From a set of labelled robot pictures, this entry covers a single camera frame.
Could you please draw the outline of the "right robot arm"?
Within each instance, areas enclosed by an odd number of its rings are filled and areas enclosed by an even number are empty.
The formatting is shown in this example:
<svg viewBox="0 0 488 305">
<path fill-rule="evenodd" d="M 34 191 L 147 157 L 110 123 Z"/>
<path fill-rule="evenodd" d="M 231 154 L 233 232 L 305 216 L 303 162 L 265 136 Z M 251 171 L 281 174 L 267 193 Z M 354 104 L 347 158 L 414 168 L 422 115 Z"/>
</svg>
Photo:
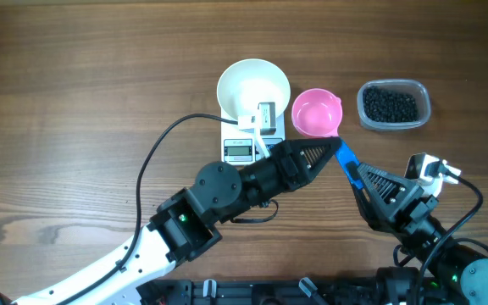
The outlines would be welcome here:
<svg viewBox="0 0 488 305">
<path fill-rule="evenodd" d="M 399 240 L 394 279 L 385 281 L 390 304 L 488 304 L 488 246 L 454 233 L 483 205 L 481 191 L 459 169 L 426 153 L 413 155 L 404 176 L 370 164 L 343 164 L 359 213 L 372 230 Z M 445 229 L 432 214 L 443 184 L 462 184 L 477 203 Z"/>
</svg>

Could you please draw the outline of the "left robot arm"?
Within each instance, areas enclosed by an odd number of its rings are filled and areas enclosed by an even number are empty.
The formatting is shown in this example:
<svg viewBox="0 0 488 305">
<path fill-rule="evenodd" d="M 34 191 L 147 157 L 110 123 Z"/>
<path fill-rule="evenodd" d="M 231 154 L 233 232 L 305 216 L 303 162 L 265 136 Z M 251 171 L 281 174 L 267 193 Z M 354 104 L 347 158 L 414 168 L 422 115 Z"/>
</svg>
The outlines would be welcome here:
<svg viewBox="0 0 488 305">
<path fill-rule="evenodd" d="M 193 186 L 162 203 L 138 234 L 95 263 L 18 304 L 138 304 L 138 286 L 192 261 L 221 240 L 216 223 L 310 184 L 342 146 L 339 137 L 285 140 L 241 169 L 205 165 Z"/>
</svg>

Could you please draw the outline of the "pink scoop blue handle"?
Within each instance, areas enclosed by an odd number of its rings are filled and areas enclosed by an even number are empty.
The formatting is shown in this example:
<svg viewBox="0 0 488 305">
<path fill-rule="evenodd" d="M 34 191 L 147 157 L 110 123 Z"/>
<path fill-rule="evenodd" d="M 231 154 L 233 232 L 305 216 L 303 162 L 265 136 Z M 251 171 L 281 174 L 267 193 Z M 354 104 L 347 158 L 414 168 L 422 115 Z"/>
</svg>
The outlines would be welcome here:
<svg viewBox="0 0 488 305">
<path fill-rule="evenodd" d="M 350 185 L 357 190 L 362 190 L 363 182 L 358 178 L 357 172 L 360 162 L 355 153 L 339 137 L 338 129 L 342 117 L 341 99 L 322 88 L 303 91 L 295 99 L 291 108 L 291 121 L 302 136 L 307 138 L 337 137 L 341 141 L 335 157 Z"/>
</svg>

